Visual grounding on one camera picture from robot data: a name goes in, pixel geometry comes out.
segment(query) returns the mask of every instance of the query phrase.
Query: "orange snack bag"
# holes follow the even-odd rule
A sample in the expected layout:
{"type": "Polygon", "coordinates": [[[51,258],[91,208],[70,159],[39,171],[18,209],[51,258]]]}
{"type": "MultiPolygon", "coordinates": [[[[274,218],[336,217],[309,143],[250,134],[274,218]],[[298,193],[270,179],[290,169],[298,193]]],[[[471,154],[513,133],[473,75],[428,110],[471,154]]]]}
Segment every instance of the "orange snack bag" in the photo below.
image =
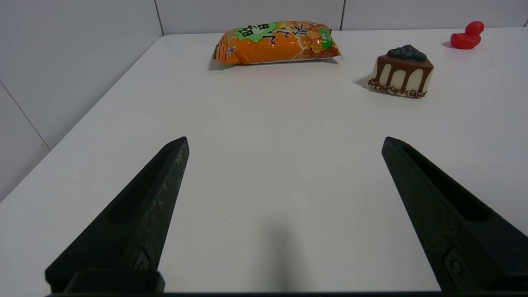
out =
{"type": "Polygon", "coordinates": [[[324,59],[341,55],[332,29],[313,22],[282,21],[227,31],[213,58],[226,64],[324,59]]]}

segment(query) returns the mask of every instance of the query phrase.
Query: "wall seam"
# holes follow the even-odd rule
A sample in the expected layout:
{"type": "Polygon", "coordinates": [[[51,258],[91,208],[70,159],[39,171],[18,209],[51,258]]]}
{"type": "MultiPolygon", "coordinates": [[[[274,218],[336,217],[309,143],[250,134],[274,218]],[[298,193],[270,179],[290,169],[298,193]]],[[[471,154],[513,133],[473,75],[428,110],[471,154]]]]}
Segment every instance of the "wall seam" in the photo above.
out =
{"type": "Polygon", "coordinates": [[[40,135],[39,131],[37,131],[37,129],[35,128],[35,125],[33,125],[33,123],[31,123],[30,121],[30,118],[27,117],[26,113],[22,110],[22,108],[20,107],[20,105],[18,104],[18,102],[15,100],[15,98],[13,97],[13,95],[11,94],[11,92],[9,92],[9,90],[7,89],[7,86],[4,84],[4,82],[2,80],[0,80],[0,85],[2,85],[5,89],[5,91],[9,94],[9,97],[11,97],[11,100],[13,100],[13,102],[15,102],[16,106],[18,107],[18,109],[20,110],[20,112],[24,115],[24,117],[27,119],[28,123],[31,125],[31,127],[33,128],[33,130],[35,130],[36,134],[40,137],[40,140],[42,140],[42,143],[48,148],[48,151],[51,151],[50,149],[50,146],[46,143],[46,141],[44,140],[44,138],[42,138],[42,135],[40,135]]]}
{"type": "Polygon", "coordinates": [[[343,11],[341,12],[341,25],[339,25],[339,31],[343,30],[343,19],[345,17],[345,6],[346,6],[346,0],[343,0],[343,11]]]}
{"type": "Polygon", "coordinates": [[[159,27],[162,29],[162,36],[165,36],[165,32],[163,32],[162,19],[159,17],[158,2],[156,0],[154,0],[154,5],[156,6],[156,13],[158,15],[159,27]]]}

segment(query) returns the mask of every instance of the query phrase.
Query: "red rubber duck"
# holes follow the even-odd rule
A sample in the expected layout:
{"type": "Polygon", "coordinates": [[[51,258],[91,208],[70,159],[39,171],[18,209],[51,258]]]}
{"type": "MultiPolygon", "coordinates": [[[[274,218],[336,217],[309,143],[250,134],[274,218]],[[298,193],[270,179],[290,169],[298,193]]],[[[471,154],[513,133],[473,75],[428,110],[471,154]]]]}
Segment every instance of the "red rubber duck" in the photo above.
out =
{"type": "Polygon", "coordinates": [[[484,31],[484,23],[474,21],[466,27],[466,33],[451,35],[451,46],[457,49],[470,50],[480,43],[480,34],[484,31]]]}

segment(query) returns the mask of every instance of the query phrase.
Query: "white wall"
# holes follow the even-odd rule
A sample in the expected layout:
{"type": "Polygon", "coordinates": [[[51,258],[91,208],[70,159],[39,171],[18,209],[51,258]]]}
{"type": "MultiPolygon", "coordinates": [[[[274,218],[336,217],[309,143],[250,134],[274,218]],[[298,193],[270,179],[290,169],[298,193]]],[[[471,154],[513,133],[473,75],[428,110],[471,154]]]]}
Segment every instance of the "white wall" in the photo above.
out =
{"type": "Polygon", "coordinates": [[[51,148],[162,36],[154,0],[0,5],[0,79],[51,148]]]}
{"type": "Polygon", "coordinates": [[[342,30],[522,27],[528,0],[346,0],[342,30]]]}
{"type": "Polygon", "coordinates": [[[312,21],[339,30],[344,0],[156,0],[165,35],[223,33],[248,24],[312,21]]]}
{"type": "Polygon", "coordinates": [[[49,151],[0,83],[0,202],[49,151]]]}

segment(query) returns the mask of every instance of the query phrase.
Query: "white table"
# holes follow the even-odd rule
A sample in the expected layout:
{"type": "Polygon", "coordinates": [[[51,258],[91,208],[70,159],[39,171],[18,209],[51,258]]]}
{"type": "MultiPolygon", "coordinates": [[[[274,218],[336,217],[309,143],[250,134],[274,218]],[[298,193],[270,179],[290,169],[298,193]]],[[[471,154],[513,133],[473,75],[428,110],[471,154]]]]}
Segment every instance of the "white table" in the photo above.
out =
{"type": "Polygon", "coordinates": [[[47,294],[45,268],[183,135],[166,291],[438,290],[386,136],[528,233],[528,28],[470,51],[443,44],[453,32],[334,32],[343,60],[223,70],[221,34],[161,38],[0,204],[0,294],[47,294]],[[376,57],[408,43],[435,65],[427,96],[367,89],[376,57]]]}

